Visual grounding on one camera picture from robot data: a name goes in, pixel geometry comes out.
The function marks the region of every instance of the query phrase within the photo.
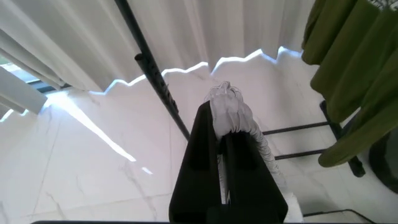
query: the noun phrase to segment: olive green garment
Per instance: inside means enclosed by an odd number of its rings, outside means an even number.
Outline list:
[[[311,87],[333,122],[361,108],[348,133],[319,158],[342,164],[398,125],[398,0],[317,0],[302,59],[320,65]]]

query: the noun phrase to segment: hanging clothes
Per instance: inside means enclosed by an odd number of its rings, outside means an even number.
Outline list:
[[[340,123],[359,107],[348,133],[319,158],[342,164],[398,125],[398,0],[317,0],[302,59],[320,65],[311,87]]]

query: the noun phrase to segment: clothes rack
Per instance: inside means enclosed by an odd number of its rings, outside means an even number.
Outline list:
[[[178,128],[181,130],[184,137],[187,140],[189,140],[190,133],[189,133],[188,129],[186,128],[184,122],[182,121],[180,115],[178,114],[177,104],[176,104],[175,100],[173,99],[172,95],[170,94],[169,89],[167,88],[167,85],[159,71],[159,68],[156,64],[156,61],[155,61],[153,55],[152,55],[152,52],[150,51],[149,46],[144,38],[144,35],[142,34],[141,29],[137,23],[137,20],[134,17],[133,12],[131,11],[129,3],[127,2],[127,0],[114,0],[114,1],[116,3],[117,7],[119,8],[119,10],[123,16],[123,19],[126,21],[126,24],[141,51],[141,53],[137,54],[134,57],[134,59],[140,66],[141,70],[144,72],[149,83],[151,84],[151,86],[153,87],[155,92],[157,93],[160,100],[163,102],[164,106],[166,107],[167,111],[169,112],[169,114],[171,115],[171,117],[173,118],[175,123],[177,124]],[[315,128],[315,127],[329,125],[333,134],[335,135],[336,140],[339,139],[342,136],[342,133],[344,133],[348,129],[348,126],[345,126],[345,128],[342,129],[339,124],[335,124],[330,121],[330,119],[326,113],[326,102],[322,102],[320,105],[320,108],[323,111],[323,114],[325,115],[325,118],[327,120],[325,122],[276,129],[276,130],[272,130],[272,131],[264,131],[263,134],[269,135],[269,134],[276,134],[276,133],[284,133],[287,131],[296,131],[296,130],[300,130],[300,129]],[[281,160],[281,159],[290,159],[290,158],[295,158],[295,157],[309,156],[309,155],[314,155],[314,154],[321,154],[324,150],[325,149],[319,149],[319,150],[314,150],[314,151],[299,152],[299,153],[275,156],[275,159]],[[348,163],[349,163],[349,166],[351,167],[351,170],[353,171],[353,174],[355,176],[361,177],[362,175],[364,175],[364,169],[362,167],[362,163],[358,160],[357,157],[354,157]]]

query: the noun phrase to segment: horizontal metal bar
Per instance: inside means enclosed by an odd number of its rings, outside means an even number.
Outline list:
[[[306,129],[306,128],[316,128],[320,126],[325,126],[329,125],[329,122],[324,121],[324,122],[319,122],[319,123],[314,123],[314,124],[305,124],[305,125],[300,125],[300,126],[295,126],[295,127],[289,127],[289,128],[282,128],[282,129],[276,129],[276,130],[271,130],[271,131],[263,131],[263,135],[268,135],[268,134],[276,134],[276,133],[284,133],[287,131],[296,131],[300,129]]]
[[[314,151],[308,151],[308,152],[298,152],[298,153],[292,153],[288,155],[280,155],[280,156],[275,156],[275,160],[281,160],[281,159],[291,159],[291,158],[296,158],[296,157],[302,157],[302,156],[310,156],[310,155],[315,155],[315,154],[321,154],[325,151],[326,149],[319,149],[319,150],[314,150]]]

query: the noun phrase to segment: green clothing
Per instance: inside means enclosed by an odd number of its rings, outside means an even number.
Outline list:
[[[319,158],[342,164],[398,125],[398,0],[317,0],[302,59],[320,65],[311,87],[340,123],[361,110],[348,133]]]

